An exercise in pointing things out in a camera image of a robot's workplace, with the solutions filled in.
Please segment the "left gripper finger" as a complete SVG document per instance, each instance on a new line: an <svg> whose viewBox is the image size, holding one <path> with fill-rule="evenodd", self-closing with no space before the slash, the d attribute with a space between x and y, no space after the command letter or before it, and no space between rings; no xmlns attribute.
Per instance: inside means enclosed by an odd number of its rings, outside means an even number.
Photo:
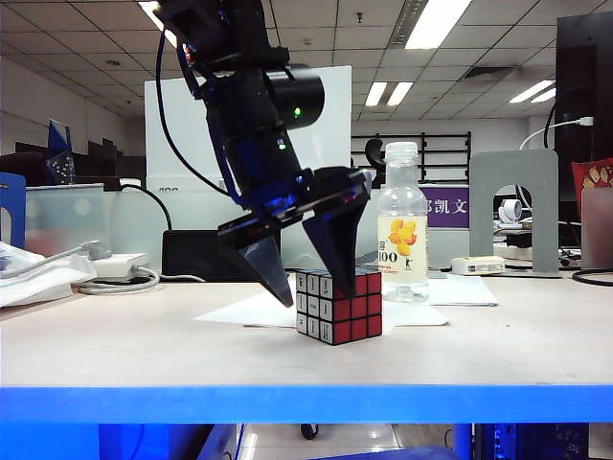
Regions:
<svg viewBox="0 0 613 460"><path fill-rule="evenodd" d="M223 254L245 275L259 282L285 307L293 305L275 235L254 241L237 240L234 234L224 235Z"/></svg>
<svg viewBox="0 0 613 460"><path fill-rule="evenodd" d="M303 222L306 234L334 282L348 296L355 294L355 245L365 198L338 197L314 207Z"/></svg>

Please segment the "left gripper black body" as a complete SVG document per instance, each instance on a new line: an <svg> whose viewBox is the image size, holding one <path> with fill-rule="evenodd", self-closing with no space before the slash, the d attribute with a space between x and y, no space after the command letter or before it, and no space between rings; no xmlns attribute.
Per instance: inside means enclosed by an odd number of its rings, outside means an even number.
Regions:
<svg viewBox="0 0 613 460"><path fill-rule="evenodd" d="M367 200L370 176L347 167L291 172L260 185L239 198L249 214L220 225L223 241L260 241L303 221L313 241L342 241L355 237Z"/></svg>

